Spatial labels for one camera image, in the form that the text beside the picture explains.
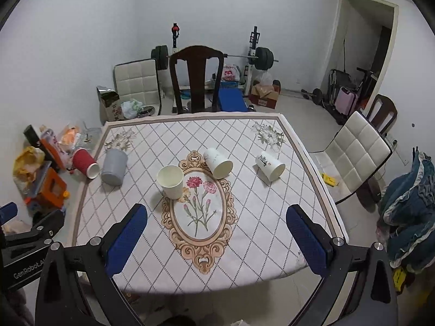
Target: red paper cup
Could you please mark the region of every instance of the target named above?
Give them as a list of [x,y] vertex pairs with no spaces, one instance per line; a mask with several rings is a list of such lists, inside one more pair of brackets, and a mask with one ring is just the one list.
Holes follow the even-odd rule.
[[73,166],[89,179],[95,179],[100,172],[100,166],[84,148],[79,148],[73,154]]

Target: doorway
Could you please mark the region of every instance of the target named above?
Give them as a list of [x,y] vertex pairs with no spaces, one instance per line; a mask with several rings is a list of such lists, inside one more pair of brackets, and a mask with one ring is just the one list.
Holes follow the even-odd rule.
[[388,67],[397,15],[397,6],[381,0],[340,0],[323,93],[328,92],[330,70],[343,71],[357,94],[354,109],[368,111]]

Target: white padded chair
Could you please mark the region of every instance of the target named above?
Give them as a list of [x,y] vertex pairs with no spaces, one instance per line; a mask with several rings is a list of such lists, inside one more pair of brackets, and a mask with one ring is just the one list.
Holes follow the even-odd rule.
[[136,99],[144,105],[154,106],[154,114],[160,115],[161,98],[155,59],[116,65],[114,82],[121,103]]
[[384,165],[392,154],[371,123],[354,112],[323,152],[310,153],[320,172],[338,180],[328,186],[335,203],[346,200]]

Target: yellow tag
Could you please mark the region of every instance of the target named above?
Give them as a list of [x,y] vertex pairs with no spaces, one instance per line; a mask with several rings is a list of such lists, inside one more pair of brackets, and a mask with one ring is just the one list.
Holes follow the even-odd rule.
[[321,174],[323,181],[329,186],[337,186],[337,181],[332,177],[328,176],[325,173]]
[[405,281],[406,278],[406,272],[402,267],[398,267],[394,269],[393,273],[393,281],[394,281],[394,288],[397,292],[400,292],[402,288],[402,284]]

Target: white tufted backrest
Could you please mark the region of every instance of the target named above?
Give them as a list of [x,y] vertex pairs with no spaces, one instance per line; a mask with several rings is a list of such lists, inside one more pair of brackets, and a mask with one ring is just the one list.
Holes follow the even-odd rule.
[[159,104],[159,86],[154,59],[116,65],[114,77],[121,103],[136,99],[145,105]]
[[342,180],[354,192],[392,154],[385,140],[354,112],[325,150]]

